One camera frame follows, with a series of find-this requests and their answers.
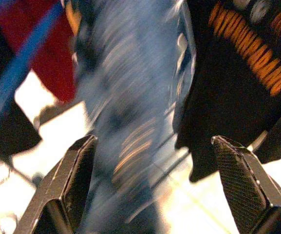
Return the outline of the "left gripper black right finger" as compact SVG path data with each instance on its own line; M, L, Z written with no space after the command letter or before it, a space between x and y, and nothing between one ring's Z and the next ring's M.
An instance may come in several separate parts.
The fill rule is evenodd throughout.
M217 167L241 234L281 234L281 187L257 156L224 136L213 136Z

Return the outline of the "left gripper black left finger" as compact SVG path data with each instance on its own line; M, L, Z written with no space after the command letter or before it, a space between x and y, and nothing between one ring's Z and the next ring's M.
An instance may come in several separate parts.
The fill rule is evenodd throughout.
M16 234L74 234L84 212L97 137L77 140L42 179Z

